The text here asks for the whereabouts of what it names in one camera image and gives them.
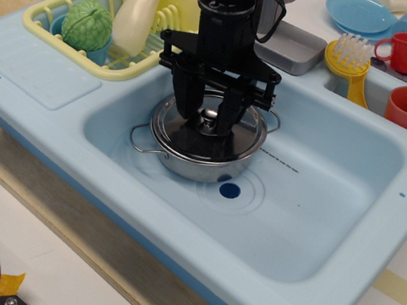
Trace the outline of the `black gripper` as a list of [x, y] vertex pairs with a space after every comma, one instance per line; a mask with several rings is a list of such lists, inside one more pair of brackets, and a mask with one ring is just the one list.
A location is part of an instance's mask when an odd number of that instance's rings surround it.
[[197, 0], [199, 31], [164, 30], [160, 64], [171, 70], [177, 111], [192, 118], [205, 87], [222, 90], [216, 134], [227, 136], [250, 105], [266, 111], [281, 76], [254, 52], [259, 5], [250, 0]]

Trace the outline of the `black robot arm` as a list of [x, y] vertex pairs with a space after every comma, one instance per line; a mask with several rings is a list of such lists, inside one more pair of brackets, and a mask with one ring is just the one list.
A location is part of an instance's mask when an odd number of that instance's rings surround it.
[[227, 136], [250, 105], [268, 111], [281, 76], [256, 55], [286, 15], [285, 0], [197, 0], [197, 33], [164, 30], [160, 62], [171, 70], [177, 111], [191, 119], [206, 88], [223, 93], [215, 135]]

